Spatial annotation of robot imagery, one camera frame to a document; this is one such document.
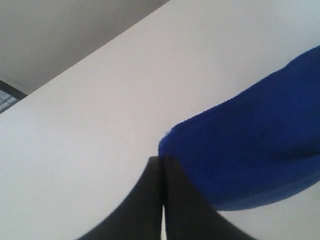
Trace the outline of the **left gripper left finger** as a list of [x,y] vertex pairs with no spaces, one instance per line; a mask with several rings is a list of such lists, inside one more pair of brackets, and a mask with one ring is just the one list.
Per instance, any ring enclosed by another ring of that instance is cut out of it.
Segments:
[[163,173],[158,157],[147,165],[122,203],[81,240],[160,240],[163,217]]

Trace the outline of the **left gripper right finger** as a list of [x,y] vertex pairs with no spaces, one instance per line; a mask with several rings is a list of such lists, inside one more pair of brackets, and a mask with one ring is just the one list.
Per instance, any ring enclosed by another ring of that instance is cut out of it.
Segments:
[[251,240],[207,202],[173,157],[162,158],[163,205],[168,240]]

